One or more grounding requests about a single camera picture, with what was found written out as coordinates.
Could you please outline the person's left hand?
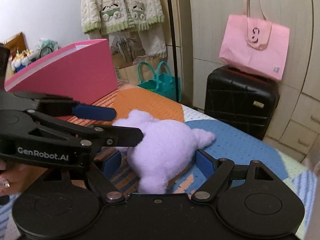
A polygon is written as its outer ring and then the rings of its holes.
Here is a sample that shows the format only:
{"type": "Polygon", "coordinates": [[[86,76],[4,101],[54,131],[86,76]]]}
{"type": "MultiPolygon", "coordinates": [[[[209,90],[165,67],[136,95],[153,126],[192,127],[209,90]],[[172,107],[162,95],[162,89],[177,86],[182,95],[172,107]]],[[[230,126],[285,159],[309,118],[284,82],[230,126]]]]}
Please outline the person's left hand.
{"type": "Polygon", "coordinates": [[[25,191],[46,168],[1,160],[1,197],[25,191]]]}

